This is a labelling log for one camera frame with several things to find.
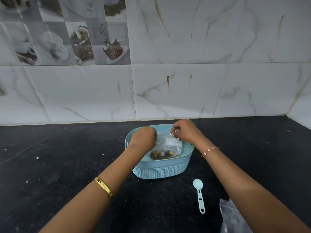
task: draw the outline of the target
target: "red thread bracelet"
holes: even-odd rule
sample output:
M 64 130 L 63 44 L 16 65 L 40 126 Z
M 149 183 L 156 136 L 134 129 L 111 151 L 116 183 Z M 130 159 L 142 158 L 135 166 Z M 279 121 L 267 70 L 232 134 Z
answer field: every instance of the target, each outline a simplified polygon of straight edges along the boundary
M 220 149 L 220 147 L 213 146 L 213 147 L 207 149 L 201 157 L 205 158 L 205 156 L 206 156 L 209 152 L 211 152 L 213 149 Z

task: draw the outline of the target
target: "spoon handle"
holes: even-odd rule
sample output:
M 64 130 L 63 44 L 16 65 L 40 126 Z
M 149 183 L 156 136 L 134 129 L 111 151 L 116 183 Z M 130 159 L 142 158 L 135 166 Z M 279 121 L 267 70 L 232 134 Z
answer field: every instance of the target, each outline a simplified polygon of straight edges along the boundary
M 200 189 L 197 190 L 197 200 L 199 202 L 200 213 L 202 213 L 202 214 L 205 213 L 203 196 L 202 196 L 202 193 L 201 193 Z

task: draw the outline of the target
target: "tiled wall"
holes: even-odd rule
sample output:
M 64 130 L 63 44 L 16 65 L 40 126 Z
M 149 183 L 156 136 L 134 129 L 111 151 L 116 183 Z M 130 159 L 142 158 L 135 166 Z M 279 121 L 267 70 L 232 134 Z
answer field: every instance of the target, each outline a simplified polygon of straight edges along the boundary
M 0 125 L 290 112 L 311 127 L 311 0 L 0 1 Z

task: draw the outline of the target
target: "food in plastic bag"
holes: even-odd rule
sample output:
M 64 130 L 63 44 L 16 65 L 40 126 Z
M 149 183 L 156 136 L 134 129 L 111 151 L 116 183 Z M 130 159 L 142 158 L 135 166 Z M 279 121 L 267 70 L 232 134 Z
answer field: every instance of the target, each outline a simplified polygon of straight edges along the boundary
M 223 218 L 220 233 L 253 233 L 231 199 L 219 199 L 219 206 Z
M 172 158 L 180 155 L 182 150 L 182 141 L 172 134 L 158 133 L 156 146 L 150 151 L 150 158 L 155 160 Z

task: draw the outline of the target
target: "person's left arm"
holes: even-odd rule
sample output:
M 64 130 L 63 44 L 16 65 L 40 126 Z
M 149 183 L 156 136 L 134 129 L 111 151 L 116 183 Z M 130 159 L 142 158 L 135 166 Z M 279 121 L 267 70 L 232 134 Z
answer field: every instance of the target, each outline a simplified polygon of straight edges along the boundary
M 154 128 L 142 127 L 133 134 L 124 152 L 99 174 L 98 177 L 114 195 L 143 156 L 155 147 L 156 140 L 157 132 Z M 110 203 L 107 192 L 96 181 L 92 181 L 40 233 L 93 232 Z

